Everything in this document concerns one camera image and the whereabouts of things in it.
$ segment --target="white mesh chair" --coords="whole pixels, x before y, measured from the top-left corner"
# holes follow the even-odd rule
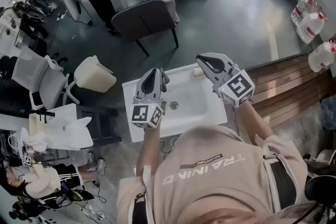
[[[22,49],[12,76],[13,80],[30,91],[31,107],[34,110],[43,107],[47,110],[53,109],[62,93],[63,105],[66,104],[67,96],[79,104],[70,93],[76,82],[68,84],[68,78],[69,74],[64,76],[63,67],[60,67],[55,60],[49,56],[43,58],[27,47]]]

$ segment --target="white sneaker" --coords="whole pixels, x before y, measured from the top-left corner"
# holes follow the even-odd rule
[[[97,171],[98,171],[98,175],[105,175],[105,167],[106,167],[106,162],[104,159],[100,158],[97,161]]]

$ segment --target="gray concrete floor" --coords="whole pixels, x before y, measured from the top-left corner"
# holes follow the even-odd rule
[[[121,8],[119,0],[113,0],[113,4],[117,9]],[[105,94],[78,87],[73,91],[83,105],[111,107],[119,111],[116,131],[122,142],[94,149],[107,161],[106,174],[100,177],[100,195],[107,199],[107,203],[103,204],[96,198],[89,204],[95,210],[109,211],[106,216],[115,223],[119,180],[134,175],[141,143],[131,143],[122,83],[141,77],[153,67],[169,70],[195,63],[196,55],[203,52],[223,53],[242,68],[251,68],[308,51],[309,47],[299,40],[290,20],[295,4],[295,0],[176,0],[181,20],[176,27],[180,48],[174,49],[170,31],[152,35],[143,39],[151,54],[148,58],[136,44],[111,36],[88,2],[85,6],[93,16],[94,25],[74,23],[69,17],[60,21],[51,52],[57,51],[60,56],[69,58],[69,62],[63,64],[65,72],[74,72],[85,58],[97,55],[117,77],[117,84]],[[50,23],[49,28],[55,30],[56,25]],[[226,112],[226,125],[236,130],[232,108],[226,106]],[[275,134],[293,140],[301,154],[316,156],[324,147],[326,138],[321,133],[319,116],[319,106],[312,107],[299,117],[277,126]],[[85,164],[86,152],[70,152],[68,162]],[[86,190],[97,194],[91,183],[86,184]],[[79,206],[72,205],[62,212],[79,222],[92,222],[80,212]]]

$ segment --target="white sink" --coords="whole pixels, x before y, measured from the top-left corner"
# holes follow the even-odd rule
[[[198,64],[166,71],[170,82],[162,98],[167,102],[165,115],[162,117],[161,137],[181,134],[202,124],[222,124],[227,122],[223,103],[212,92],[212,83],[206,78],[196,79],[192,70]],[[125,97],[127,118],[130,118],[131,105],[138,80],[122,85]],[[178,108],[172,109],[171,103],[177,102]],[[144,131],[129,123],[133,142],[143,140]]]

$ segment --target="beige t-shirt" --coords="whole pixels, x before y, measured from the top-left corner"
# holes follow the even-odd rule
[[[292,141],[275,135],[266,140],[270,151],[287,160],[303,191],[307,166]],[[223,195],[252,211],[273,213],[268,176],[260,147],[244,143],[222,126],[201,126],[180,136],[153,178],[151,204],[156,223],[177,223],[185,208],[211,195]],[[127,223],[130,203],[144,192],[142,178],[120,181],[118,223]]]

